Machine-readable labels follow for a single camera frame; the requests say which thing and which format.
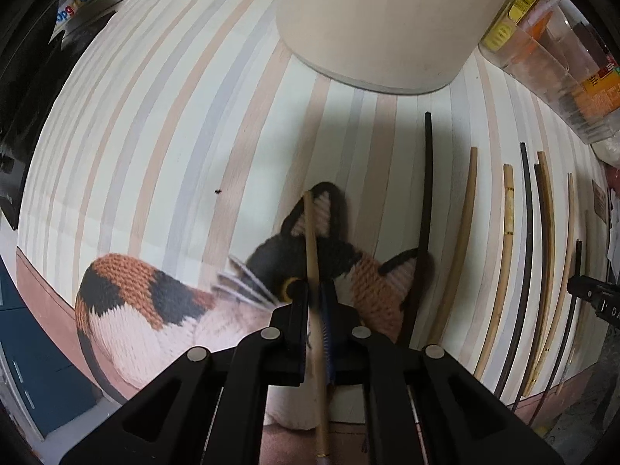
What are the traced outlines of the clear plastic organizer bin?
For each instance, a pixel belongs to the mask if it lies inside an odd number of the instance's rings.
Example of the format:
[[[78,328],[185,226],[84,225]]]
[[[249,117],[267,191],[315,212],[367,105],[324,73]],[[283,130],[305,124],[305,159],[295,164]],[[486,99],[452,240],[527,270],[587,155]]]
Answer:
[[[538,0],[497,52],[481,41],[482,55],[549,105],[583,143],[617,136],[619,108],[588,120],[578,107],[581,83],[615,58],[570,1]]]

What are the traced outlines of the orange seasoning packet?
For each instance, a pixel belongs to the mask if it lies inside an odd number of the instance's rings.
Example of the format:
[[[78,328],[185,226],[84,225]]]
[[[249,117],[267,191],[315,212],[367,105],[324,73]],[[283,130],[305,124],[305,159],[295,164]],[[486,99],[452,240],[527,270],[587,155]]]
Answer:
[[[604,118],[619,108],[619,66],[614,59],[581,83],[583,93],[577,98],[583,117]]]

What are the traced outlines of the brown leather mat label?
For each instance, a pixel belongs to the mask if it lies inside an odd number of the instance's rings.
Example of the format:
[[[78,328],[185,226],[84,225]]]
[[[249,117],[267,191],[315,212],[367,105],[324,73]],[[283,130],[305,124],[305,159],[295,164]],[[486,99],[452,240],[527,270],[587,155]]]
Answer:
[[[607,224],[606,193],[595,181],[592,181],[592,190],[595,214],[601,219],[601,222]]]

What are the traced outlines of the thin black chopstick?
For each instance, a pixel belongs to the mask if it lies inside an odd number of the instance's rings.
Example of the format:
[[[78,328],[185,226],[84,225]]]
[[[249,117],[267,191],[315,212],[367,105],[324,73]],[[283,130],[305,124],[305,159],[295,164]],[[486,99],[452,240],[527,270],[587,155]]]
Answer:
[[[519,240],[521,245],[519,246],[519,258],[517,262],[512,265],[512,269],[516,270],[515,274],[515,289],[514,299],[516,307],[514,308],[513,321],[506,323],[510,324],[511,336],[508,349],[505,352],[505,360],[503,360],[502,369],[495,386],[494,395],[501,399],[505,393],[505,388],[510,380],[517,354],[519,351],[519,345],[521,337],[524,334],[525,317],[527,317],[527,306],[529,305],[529,295],[532,278],[532,258],[534,249],[534,210],[533,210],[533,191],[532,191],[532,177],[529,155],[527,154],[527,144],[524,142],[519,143],[520,157],[521,157],[521,207],[518,210],[520,213],[520,225],[517,233],[520,235]]]

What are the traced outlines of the blue cabinet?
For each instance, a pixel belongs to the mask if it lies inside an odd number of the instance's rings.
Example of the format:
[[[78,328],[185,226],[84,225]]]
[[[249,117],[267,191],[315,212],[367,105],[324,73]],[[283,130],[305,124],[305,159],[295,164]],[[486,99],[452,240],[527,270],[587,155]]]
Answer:
[[[1,346],[18,393],[42,436],[96,405],[93,384],[61,353],[1,269]]]

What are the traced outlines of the tan wooden chopstick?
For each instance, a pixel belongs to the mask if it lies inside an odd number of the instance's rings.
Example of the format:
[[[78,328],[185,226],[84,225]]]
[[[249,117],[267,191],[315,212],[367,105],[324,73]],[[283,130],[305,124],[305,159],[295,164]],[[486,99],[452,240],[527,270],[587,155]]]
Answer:
[[[428,343],[440,343],[456,299],[460,277],[462,277],[463,265],[465,264],[465,255],[467,255],[473,221],[477,186],[477,167],[478,148],[472,147],[470,151],[468,178],[467,183],[465,184],[465,198],[463,199],[462,204],[462,218],[460,219],[459,229],[456,236],[455,250],[452,257],[450,271],[446,280],[446,285],[443,289],[443,296],[441,296],[435,319],[429,333]]]

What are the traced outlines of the striped cat table mat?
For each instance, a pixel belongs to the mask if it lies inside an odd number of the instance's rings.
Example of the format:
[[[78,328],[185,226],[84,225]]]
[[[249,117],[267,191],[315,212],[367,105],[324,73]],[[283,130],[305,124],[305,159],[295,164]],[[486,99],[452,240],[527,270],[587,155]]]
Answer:
[[[544,421],[586,391],[606,325],[558,302],[567,173],[586,273],[602,277],[604,191],[593,150],[541,99],[472,53],[424,96],[329,79],[279,38],[273,0],[129,0],[87,47],[47,117],[25,183],[21,295],[112,400],[128,400],[186,348],[217,351],[265,326],[306,273],[304,206],[316,194],[319,260],[366,326],[396,337],[412,286],[433,124],[431,273],[411,343],[428,343],[478,148],[473,221],[442,345],[495,391],[513,321],[521,157],[534,210],[532,278],[500,399]]]

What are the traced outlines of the yellow seasoning packet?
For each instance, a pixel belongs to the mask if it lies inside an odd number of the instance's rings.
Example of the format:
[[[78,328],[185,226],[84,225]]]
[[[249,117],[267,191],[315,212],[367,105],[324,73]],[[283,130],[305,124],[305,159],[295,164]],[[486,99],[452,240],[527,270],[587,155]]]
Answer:
[[[524,20],[527,13],[538,0],[514,0],[506,8],[506,11],[492,25],[487,35],[481,41],[484,47],[491,52],[501,49],[514,34],[518,24]]]

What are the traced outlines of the cream utensil holder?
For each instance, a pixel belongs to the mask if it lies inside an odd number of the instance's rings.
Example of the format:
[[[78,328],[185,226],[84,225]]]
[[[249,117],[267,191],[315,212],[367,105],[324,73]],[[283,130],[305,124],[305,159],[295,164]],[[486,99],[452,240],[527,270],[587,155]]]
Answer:
[[[508,0],[274,0],[291,52],[359,88],[420,95],[451,83]]]

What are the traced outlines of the light bamboo chopstick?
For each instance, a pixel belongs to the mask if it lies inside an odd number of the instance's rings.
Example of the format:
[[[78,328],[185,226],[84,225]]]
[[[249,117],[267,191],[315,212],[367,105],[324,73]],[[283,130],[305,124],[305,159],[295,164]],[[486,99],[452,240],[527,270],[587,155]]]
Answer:
[[[309,305],[310,353],[315,380],[316,463],[330,464],[329,420],[327,400],[327,369],[324,345],[324,327],[319,298],[319,261],[315,233],[314,197],[310,190],[303,196],[307,258],[307,280],[311,292]]]

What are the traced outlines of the pale bamboo chopstick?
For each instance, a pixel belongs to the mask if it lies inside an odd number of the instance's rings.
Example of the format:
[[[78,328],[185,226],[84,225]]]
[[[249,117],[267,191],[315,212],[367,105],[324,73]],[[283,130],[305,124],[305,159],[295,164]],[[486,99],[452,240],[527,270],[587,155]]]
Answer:
[[[565,301],[567,301],[567,282],[571,275],[576,225],[576,186],[574,174],[572,172],[567,173],[567,204],[567,243],[565,244],[563,271],[560,283],[559,298],[557,302],[560,305],[560,318],[564,317],[565,320],[564,325],[561,327],[562,337],[554,363],[554,373],[552,373],[551,378],[549,378],[550,381],[555,381],[557,378],[559,366],[561,364],[561,360],[564,354],[565,344],[567,343],[567,339],[564,338],[565,332],[568,331],[570,333],[571,328],[570,325],[567,325],[567,320],[568,317],[570,317],[571,312],[564,312],[564,307],[566,306]]]

